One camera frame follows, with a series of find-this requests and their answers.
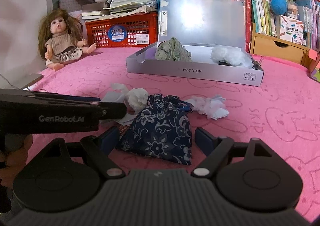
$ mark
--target white wall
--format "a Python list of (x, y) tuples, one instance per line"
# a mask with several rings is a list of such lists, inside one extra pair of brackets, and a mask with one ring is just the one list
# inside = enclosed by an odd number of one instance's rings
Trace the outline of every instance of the white wall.
[(38, 27), (51, 8), (52, 0), (0, 0), (0, 73), (10, 82), (45, 68), (37, 53)]

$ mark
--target doll's hair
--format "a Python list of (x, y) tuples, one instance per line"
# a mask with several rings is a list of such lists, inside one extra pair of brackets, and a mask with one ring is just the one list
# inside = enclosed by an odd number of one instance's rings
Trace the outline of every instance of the doll's hair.
[(45, 47), (46, 42), (52, 38), (51, 34), (51, 22), (56, 18), (62, 17), (66, 23), (66, 30), (68, 34), (72, 37), (73, 43), (76, 44), (77, 41), (82, 40), (82, 30), (83, 25), (80, 20), (74, 18), (68, 14), (66, 10), (56, 9), (49, 13), (47, 16), (43, 17), (39, 26), (38, 35), (38, 51), (40, 56), (44, 59), (44, 55), (47, 52)]

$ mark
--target red book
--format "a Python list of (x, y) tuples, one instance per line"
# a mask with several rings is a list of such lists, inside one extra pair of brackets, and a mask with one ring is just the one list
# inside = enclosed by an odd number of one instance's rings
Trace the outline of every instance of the red book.
[(249, 53), (251, 42), (251, 0), (245, 0), (245, 51)]

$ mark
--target blue round sticker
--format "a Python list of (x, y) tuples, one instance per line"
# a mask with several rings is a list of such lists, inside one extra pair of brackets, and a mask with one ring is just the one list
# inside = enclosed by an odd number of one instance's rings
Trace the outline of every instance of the blue round sticker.
[(127, 37), (125, 27), (121, 25), (114, 25), (108, 30), (108, 38), (113, 42), (121, 42)]

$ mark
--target doll's head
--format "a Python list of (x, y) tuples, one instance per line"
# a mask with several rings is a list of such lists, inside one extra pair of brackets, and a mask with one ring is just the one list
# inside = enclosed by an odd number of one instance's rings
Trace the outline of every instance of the doll's head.
[(67, 31), (72, 37), (74, 43), (82, 40), (83, 25), (80, 20), (68, 14), (66, 10), (53, 10), (40, 22), (38, 36), (38, 50), (40, 56), (45, 60), (44, 54), (47, 49), (45, 43), (52, 38), (53, 34)]

